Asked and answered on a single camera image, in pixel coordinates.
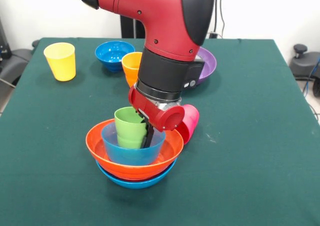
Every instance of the plastic bowl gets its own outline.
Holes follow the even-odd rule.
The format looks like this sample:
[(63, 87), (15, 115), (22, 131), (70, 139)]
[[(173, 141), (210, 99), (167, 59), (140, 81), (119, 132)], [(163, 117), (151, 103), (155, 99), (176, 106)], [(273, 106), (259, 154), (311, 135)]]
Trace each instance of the plastic bowl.
[(123, 70), (121, 60), (129, 53), (135, 51), (135, 47), (124, 41), (109, 41), (99, 45), (95, 50), (95, 56), (109, 71), (116, 73)]
[(203, 47), (200, 47), (197, 56), (204, 60), (204, 66), (197, 83), (197, 85), (199, 85), (206, 81), (206, 79), (216, 70), (217, 60), (209, 50)]
[(127, 188), (127, 189), (139, 190), (139, 189), (149, 188), (149, 187), (159, 183), (170, 172), (170, 170), (174, 167), (176, 162), (177, 162), (177, 159), (175, 161), (173, 161), (173, 163), (171, 163), (168, 168), (166, 168), (163, 172), (158, 174), (156, 177), (149, 178), (146, 180), (140, 180), (140, 181), (123, 180), (123, 179), (118, 178), (118, 177), (112, 175), (111, 173), (108, 173), (107, 171), (105, 171), (100, 166), (98, 161), (96, 161), (96, 164), (98, 165), (98, 167), (102, 171), (102, 173), (104, 173), (115, 184), (122, 186), (124, 188)]
[(103, 128), (114, 122), (110, 119), (94, 126), (87, 133), (85, 142), (93, 158), (101, 167), (114, 176), (125, 180), (144, 180), (164, 171), (181, 153), (184, 141), (178, 131), (165, 131), (165, 140), (156, 160), (150, 165), (130, 166), (112, 162), (106, 152), (101, 132)]
[(131, 149), (118, 145), (116, 124), (110, 122), (101, 133), (105, 150), (109, 159), (117, 164), (143, 166), (154, 162), (161, 150), (161, 146), (165, 141), (166, 133), (154, 130), (154, 135), (150, 147)]

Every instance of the plastic cup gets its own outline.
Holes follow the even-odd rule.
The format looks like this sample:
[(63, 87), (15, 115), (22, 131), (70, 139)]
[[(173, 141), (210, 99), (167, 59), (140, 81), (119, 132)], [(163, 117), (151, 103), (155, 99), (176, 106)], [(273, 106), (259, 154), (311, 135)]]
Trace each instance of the plastic cup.
[(138, 149), (119, 147), (114, 122), (103, 128), (101, 136), (109, 159), (114, 163), (130, 166), (144, 166), (153, 163), (166, 139), (165, 132), (155, 130), (150, 147)]
[(140, 149), (147, 134), (146, 123), (133, 107), (123, 107), (114, 112), (118, 145), (127, 149)]
[(186, 145), (194, 134), (200, 115), (197, 108), (190, 104), (183, 105), (182, 107), (184, 108), (184, 118), (176, 130), (182, 136), (183, 144)]
[(141, 58), (142, 52), (128, 53), (122, 58), (122, 67), (125, 74), (125, 79), (130, 88), (138, 80)]
[(71, 43), (57, 42), (49, 45), (43, 54), (58, 81), (69, 81), (76, 76), (75, 47)]

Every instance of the orange bowl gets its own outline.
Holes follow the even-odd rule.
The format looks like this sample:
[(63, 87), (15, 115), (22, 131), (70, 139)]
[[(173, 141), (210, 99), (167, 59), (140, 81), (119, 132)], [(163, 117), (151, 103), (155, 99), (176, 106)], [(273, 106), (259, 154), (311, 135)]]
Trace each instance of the orange bowl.
[(87, 133), (85, 142), (88, 150), (101, 167), (114, 176), (124, 180), (145, 180), (164, 171), (181, 153), (184, 141), (178, 131), (166, 131), (165, 141), (162, 145), (158, 158), (145, 166), (130, 166), (110, 161), (105, 149), (101, 131), (114, 122), (110, 119), (94, 126)]

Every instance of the bowl rim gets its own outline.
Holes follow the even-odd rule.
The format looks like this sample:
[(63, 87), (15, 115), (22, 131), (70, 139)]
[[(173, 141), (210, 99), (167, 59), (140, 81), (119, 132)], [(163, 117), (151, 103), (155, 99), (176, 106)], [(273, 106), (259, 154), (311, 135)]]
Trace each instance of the bowl rim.
[(112, 181), (117, 181), (118, 183), (121, 184), (126, 184), (126, 185), (144, 185), (144, 184), (148, 184), (148, 183), (153, 183), (156, 180), (159, 180), (161, 178), (163, 178), (164, 176), (166, 176), (171, 169), (175, 166), (176, 162), (177, 162), (178, 158), (176, 158), (164, 171), (162, 171), (157, 177), (154, 177), (152, 179), (147, 179), (145, 181), (125, 181), (124, 180), (120, 180), (118, 178), (115, 178), (111, 173), (109, 173), (107, 170), (105, 170), (100, 164), (99, 162), (96, 160), (96, 164), (98, 165), (99, 169), (102, 171), (102, 173), (104, 175), (106, 175), (110, 180)]
[(153, 168), (153, 167), (156, 167), (156, 166), (165, 165), (165, 164), (169, 163), (170, 161), (175, 160), (180, 155), (182, 150), (184, 149), (184, 139), (182, 138), (181, 134), (176, 129), (174, 129), (172, 132), (175, 132), (177, 134), (177, 136), (181, 139), (181, 142), (182, 142), (182, 146), (180, 147), (179, 151), (177, 152), (177, 154), (174, 157), (172, 157), (172, 158), (170, 158), (170, 159), (168, 159), (166, 161), (163, 161), (163, 162), (158, 162), (158, 163), (155, 163), (155, 164), (149, 164), (149, 165), (143, 165), (143, 166), (123, 165), (123, 164), (120, 164), (120, 163), (112, 162), (112, 161), (107, 160), (107, 159), (105, 159), (103, 157), (100, 157), (94, 151), (92, 151), (92, 149), (89, 147), (89, 144), (88, 144), (88, 137), (89, 137), (89, 134), (91, 133), (91, 131), (93, 129), (95, 129), (96, 127), (98, 127), (99, 125), (112, 123), (114, 121), (115, 121), (115, 119), (113, 118), (113, 119), (108, 119), (108, 120), (105, 120), (103, 122), (100, 122), (100, 123), (96, 124), (95, 126), (93, 126), (88, 131), (88, 133), (85, 136), (85, 144), (86, 144), (86, 147), (88, 148), (88, 150), (90, 151), (90, 153), (93, 154), (97, 159), (99, 159), (101, 161), (104, 161), (104, 162), (106, 162), (108, 164), (111, 164), (111, 165), (114, 165), (114, 166), (117, 166), (117, 167), (125, 167), (125, 168), (149, 169), (149, 168)]
[(197, 55), (198, 55), (200, 58), (202, 58), (202, 57), (200, 56), (200, 55), (203, 55), (202, 52), (203, 52), (204, 54), (207, 53), (207, 54), (210, 55), (211, 60), (214, 62), (214, 63), (213, 63), (213, 64), (214, 64), (214, 67), (209, 71), (209, 73), (208, 73), (207, 75), (204, 75), (203, 77), (201, 77), (201, 74), (202, 74), (202, 72), (201, 72), (201, 74), (200, 74), (200, 76), (199, 76), (199, 80), (206, 79), (207, 77), (209, 77), (210, 75), (212, 75), (213, 72), (217, 69), (217, 66), (218, 66), (217, 59), (216, 59), (216, 57), (214, 56), (214, 54), (213, 54), (212, 52), (210, 52), (208, 49), (206, 49), (206, 48), (204, 48), (204, 47), (200, 47), (199, 50), (198, 50), (198, 53), (197, 53)]
[(103, 46), (103, 45), (107, 45), (107, 44), (109, 44), (109, 43), (124, 43), (124, 44), (130, 46), (131, 49), (133, 50), (132, 52), (129, 52), (128, 54), (131, 54), (131, 53), (136, 52), (136, 48), (135, 48), (131, 43), (129, 43), (129, 42), (121, 41), (121, 40), (107, 41), (107, 42), (104, 42), (104, 43), (100, 44), (99, 46), (97, 46), (97, 47), (95, 48), (95, 50), (94, 50), (94, 54), (95, 54), (96, 58), (99, 59), (99, 60), (102, 61), (102, 62), (109, 63), (109, 64), (118, 64), (118, 63), (120, 63), (120, 62), (122, 61), (122, 59), (120, 59), (120, 61), (118, 61), (118, 62), (109, 62), (109, 61), (103, 60), (103, 59), (101, 59), (100, 57), (98, 57), (98, 55), (97, 55), (97, 50), (98, 50), (98, 48), (100, 48), (100, 47)]

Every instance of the cable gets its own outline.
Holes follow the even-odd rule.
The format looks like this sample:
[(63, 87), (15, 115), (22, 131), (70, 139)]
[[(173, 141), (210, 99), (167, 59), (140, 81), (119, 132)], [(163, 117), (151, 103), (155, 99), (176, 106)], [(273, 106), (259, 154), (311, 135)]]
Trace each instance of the cable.
[(310, 78), (317, 71), (319, 64), (320, 64), (320, 58), (319, 58), (318, 62), (316, 63), (316, 65), (313, 67), (313, 69), (312, 69), (311, 73), (309, 74), (309, 77), (307, 78), (306, 83), (303, 87), (302, 94), (304, 95), (304, 97), (306, 97), (308, 95)]
[(20, 58), (20, 59), (22, 59), (22, 60), (24, 60), (24, 61), (26, 61), (26, 62), (29, 62), (28, 59), (26, 59), (26, 58), (24, 58), (24, 57), (21, 57), (21, 56), (15, 54), (15, 53), (12, 53), (12, 55), (13, 55), (13, 56), (16, 56), (16, 57), (18, 57), (18, 58)]
[(215, 15), (215, 22), (214, 22), (214, 32), (217, 30), (217, 19), (218, 19), (218, 0), (215, 0), (215, 9), (214, 9), (214, 15)]
[(11, 83), (9, 83), (8, 81), (5, 81), (4, 79), (2, 79), (2, 78), (0, 78), (0, 81), (1, 82), (3, 82), (3, 83), (5, 83), (6, 85), (9, 85), (10, 87), (12, 87), (12, 88), (16, 88), (16, 86), (14, 86), (13, 84), (11, 84)]
[(221, 38), (223, 38), (226, 24), (225, 24), (224, 16), (222, 14), (222, 0), (220, 0), (220, 15), (221, 15), (222, 23), (223, 23), (222, 32), (221, 32), (221, 35), (222, 35)]
[(318, 116), (319, 114), (316, 112), (315, 108), (314, 108), (314, 107), (312, 107), (310, 103), (308, 103), (308, 105), (309, 105), (309, 106), (310, 106), (310, 108), (312, 109), (313, 114), (314, 114), (314, 115), (315, 115), (315, 117), (316, 117), (316, 120), (317, 120), (317, 121), (319, 121), (319, 116)]

